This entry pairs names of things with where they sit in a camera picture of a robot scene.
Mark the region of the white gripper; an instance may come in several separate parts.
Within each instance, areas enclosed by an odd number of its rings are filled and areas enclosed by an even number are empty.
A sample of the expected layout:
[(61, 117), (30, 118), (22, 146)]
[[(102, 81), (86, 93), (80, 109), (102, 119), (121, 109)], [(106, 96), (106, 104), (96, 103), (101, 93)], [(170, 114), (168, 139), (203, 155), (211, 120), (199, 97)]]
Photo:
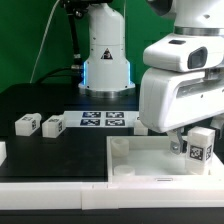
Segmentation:
[(172, 153), (185, 152), (180, 127), (206, 118), (214, 116), (210, 126), (222, 138), (224, 38), (169, 34), (145, 49), (143, 61), (149, 69), (140, 86), (140, 120), (168, 131)]

